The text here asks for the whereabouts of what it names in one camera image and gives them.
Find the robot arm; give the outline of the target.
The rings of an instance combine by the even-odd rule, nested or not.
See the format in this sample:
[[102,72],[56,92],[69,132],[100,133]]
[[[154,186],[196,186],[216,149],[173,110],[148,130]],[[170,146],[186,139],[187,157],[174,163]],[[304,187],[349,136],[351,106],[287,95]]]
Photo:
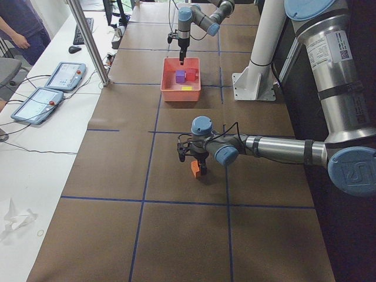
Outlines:
[[249,65],[232,77],[237,101],[266,101],[281,87],[297,139],[214,130],[209,117],[192,121],[178,141],[183,162],[199,172],[213,156],[223,166],[239,155],[292,165],[322,166],[341,191],[375,195],[375,127],[347,38],[347,1],[265,1]]
[[178,9],[177,29],[168,34],[167,42],[170,44],[172,40],[177,40],[180,48],[179,62],[181,65],[184,65],[187,49],[190,45],[192,23],[210,36],[215,36],[220,29],[220,24],[234,12],[234,1],[209,2],[217,7],[210,16],[207,16],[198,4],[191,4],[190,6],[184,6]]

